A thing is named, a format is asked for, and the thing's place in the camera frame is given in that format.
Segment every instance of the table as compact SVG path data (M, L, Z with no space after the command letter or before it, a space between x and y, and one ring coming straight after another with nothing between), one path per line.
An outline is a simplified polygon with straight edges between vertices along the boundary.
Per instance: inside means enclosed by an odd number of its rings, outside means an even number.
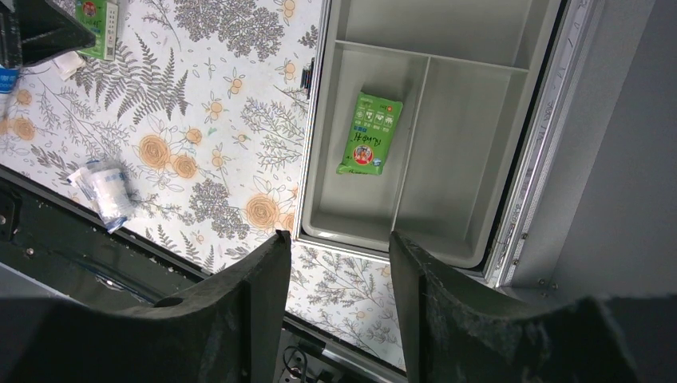
M74 0L57 3L72 10ZM86 207L91 159L129 178L138 235L212 271L294 222L320 0L122 0L115 61L25 69L0 163ZM390 267L293 247L287 310L404 369Z

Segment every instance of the green box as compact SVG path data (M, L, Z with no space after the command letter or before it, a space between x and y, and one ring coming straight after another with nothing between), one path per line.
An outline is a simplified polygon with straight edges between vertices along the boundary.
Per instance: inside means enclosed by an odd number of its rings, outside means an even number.
M401 112L400 101L360 92L346 151L336 172L381 175Z
M117 5L106 0L77 0L75 18L97 37L95 46L78 52L101 60L115 60Z

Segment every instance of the green wet wipes package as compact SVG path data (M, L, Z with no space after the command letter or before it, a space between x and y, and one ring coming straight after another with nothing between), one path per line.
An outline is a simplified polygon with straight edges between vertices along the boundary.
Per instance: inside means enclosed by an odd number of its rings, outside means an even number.
M376 176L383 173L401 112L400 101L360 92L350 124L346 151L336 172Z

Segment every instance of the transparent plastic packaging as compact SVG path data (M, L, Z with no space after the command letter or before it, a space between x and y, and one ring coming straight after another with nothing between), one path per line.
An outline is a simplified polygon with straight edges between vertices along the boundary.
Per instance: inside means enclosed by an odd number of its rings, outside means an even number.
M125 174L113 162L90 161L71 174L68 182L92 201L108 233L122 227L134 211Z

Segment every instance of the black cable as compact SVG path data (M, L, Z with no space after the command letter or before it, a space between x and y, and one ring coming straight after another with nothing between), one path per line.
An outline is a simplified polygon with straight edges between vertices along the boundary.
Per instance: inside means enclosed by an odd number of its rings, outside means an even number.
M289 359L287 359L287 351L289 349L293 349L294 352L291 353L291 356L289 357ZM300 353L301 356L303 357L303 368L301 369L301 376L299 376L299 373L295 372L294 370L291 369L291 367L289 367L289 361L294 357L295 353ZM284 352L282 352L282 362L284 363L284 368L287 369L287 371L289 371L289 373L293 377L300 377L301 382L306 383L306 374L308 372L308 356L306 356L306 353L302 349L300 349L295 345L288 346L286 349L284 349Z

